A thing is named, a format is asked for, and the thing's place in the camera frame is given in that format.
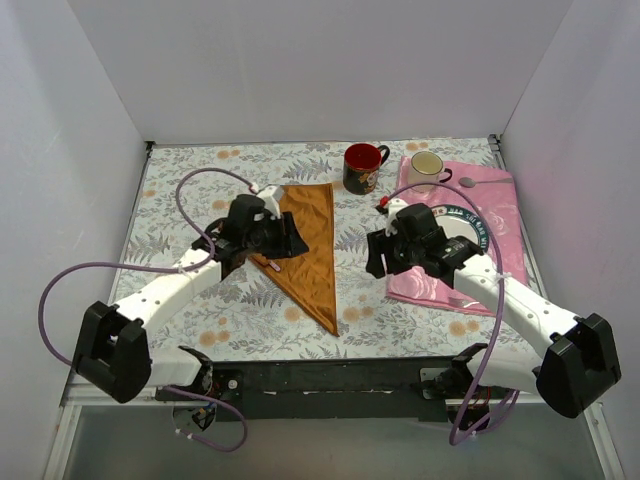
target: mug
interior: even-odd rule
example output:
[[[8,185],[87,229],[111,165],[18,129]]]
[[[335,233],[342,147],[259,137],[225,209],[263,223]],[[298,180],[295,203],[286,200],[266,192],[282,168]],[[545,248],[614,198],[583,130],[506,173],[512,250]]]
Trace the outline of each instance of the mug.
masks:
[[[446,173],[449,176],[440,178],[440,174]],[[435,153],[418,152],[411,157],[411,165],[409,165],[409,173],[407,174],[407,183],[409,185],[419,182],[445,183],[451,180],[453,172],[450,168],[444,168],[444,162]],[[434,185],[420,185],[413,187],[412,190],[420,193],[429,192]]]
[[[344,188],[356,195],[366,195],[376,188],[380,167],[389,158],[389,147],[356,143],[344,152]]]

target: orange cloth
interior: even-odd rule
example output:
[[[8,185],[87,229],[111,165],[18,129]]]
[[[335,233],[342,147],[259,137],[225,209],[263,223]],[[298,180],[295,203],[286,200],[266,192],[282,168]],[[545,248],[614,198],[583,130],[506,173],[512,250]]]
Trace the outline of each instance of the orange cloth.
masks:
[[[289,295],[307,315],[338,336],[336,279],[333,270],[333,187],[285,185],[280,210],[293,213],[309,252],[274,260],[280,272],[261,255],[251,261]]]

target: white plate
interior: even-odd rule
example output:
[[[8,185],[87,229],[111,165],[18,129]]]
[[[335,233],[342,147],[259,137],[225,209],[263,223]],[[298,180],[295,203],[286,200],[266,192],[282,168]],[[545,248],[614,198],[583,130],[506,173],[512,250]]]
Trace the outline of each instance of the white plate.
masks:
[[[480,245],[485,252],[487,251],[489,248],[487,227],[473,212],[457,205],[437,205],[431,210],[447,237],[462,235]]]

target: white mug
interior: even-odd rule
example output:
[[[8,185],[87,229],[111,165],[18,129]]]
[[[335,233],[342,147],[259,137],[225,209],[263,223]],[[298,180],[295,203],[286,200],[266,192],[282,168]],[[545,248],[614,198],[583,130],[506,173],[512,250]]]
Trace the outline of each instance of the white mug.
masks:
[[[448,173],[446,178],[440,178],[442,173]],[[407,183],[412,185],[419,182],[445,183],[451,180],[453,172],[450,168],[444,168],[444,162],[435,153],[418,152],[411,157]],[[429,192],[434,185],[420,185],[412,190],[420,193]]]

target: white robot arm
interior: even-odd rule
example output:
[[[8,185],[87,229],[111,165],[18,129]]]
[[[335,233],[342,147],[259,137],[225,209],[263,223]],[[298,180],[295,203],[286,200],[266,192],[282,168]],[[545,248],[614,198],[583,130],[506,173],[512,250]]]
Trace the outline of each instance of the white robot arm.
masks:
[[[493,261],[464,237],[447,238],[424,204],[393,199],[384,208],[384,230],[368,235],[367,271],[381,278],[422,267],[429,276],[496,312],[498,280]],[[539,393],[558,413],[576,417],[620,379],[620,364],[609,323],[562,309],[528,287],[503,276],[503,320],[529,343],[536,355],[494,350],[481,377],[484,386]],[[446,393],[464,389],[475,377],[486,345],[476,344],[428,387]]]
[[[260,253],[268,259],[291,258],[309,251],[290,212],[280,212],[280,187],[269,186],[254,195],[239,195],[226,218],[205,232],[215,254],[203,267],[164,275],[141,290],[107,306],[96,302],[84,315],[74,371],[120,403],[134,398],[145,386],[178,385],[206,393],[211,383],[211,362],[187,347],[150,352],[147,337],[203,290],[221,282],[246,257]],[[200,238],[174,265],[196,265],[209,257],[208,243]]]

